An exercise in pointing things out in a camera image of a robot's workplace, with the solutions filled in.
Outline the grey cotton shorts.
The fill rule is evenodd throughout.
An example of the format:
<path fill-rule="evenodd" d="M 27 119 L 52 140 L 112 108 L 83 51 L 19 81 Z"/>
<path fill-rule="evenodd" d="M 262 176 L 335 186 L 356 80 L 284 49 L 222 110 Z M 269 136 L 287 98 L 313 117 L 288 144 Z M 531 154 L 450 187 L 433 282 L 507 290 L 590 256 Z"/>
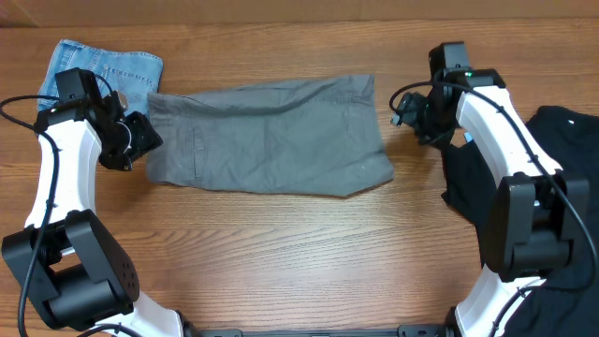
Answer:
<path fill-rule="evenodd" d="M 150 94 L 148 104 L 163 140 L 146 160 L 154 183 L 346 197 L 394 177 L 372 75 Z"/>

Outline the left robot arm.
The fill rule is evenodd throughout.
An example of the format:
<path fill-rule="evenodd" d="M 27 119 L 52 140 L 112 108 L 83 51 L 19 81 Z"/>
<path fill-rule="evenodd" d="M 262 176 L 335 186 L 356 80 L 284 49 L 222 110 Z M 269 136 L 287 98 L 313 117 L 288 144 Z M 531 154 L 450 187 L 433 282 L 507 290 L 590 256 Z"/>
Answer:
<path fill-rule="evenodd" d="M 148 119 L 126 114 L 118 92 L 72 68 L 55 75 L 58 94 L 30 125 L 42 151 L 37 196 L 23 230 L 2 241 L 21 285 L 18 329 L 32 304 L 51 329 L 83 336 L 190 336 L 191 325 L 144 294 L 134 264 L 95 213 L 95 172 L 129 171 L 162 143 Z"/>

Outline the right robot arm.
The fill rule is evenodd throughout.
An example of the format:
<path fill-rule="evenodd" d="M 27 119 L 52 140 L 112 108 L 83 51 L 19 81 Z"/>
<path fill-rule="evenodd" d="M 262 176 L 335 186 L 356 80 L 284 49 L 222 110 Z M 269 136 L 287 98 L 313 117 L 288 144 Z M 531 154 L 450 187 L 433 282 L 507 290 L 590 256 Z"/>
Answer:
<path fill-rule="evenodd" d="M 493 69 L 474 69 L 463 42 L 444 42 L 429 53 L 428 95 L 417 83 L 389 100 L 393 125 L 409 125 L 418 142 L 442 152 L 457 128 L 482 154 L 496 186 L 486 228 L 478 237 L 482 272 L 467 298 L 446 322 L 402 325 L 401 336 L 494 336 L 535 292 L 549 291 L 548 276 L 573 264 L 589 247 L 592 271 L 580 286 L 559 292 L 583 294 L 595 283 L 598 256 L 584 224 L 589 183 L 567 176 L 536 142 Z"/>

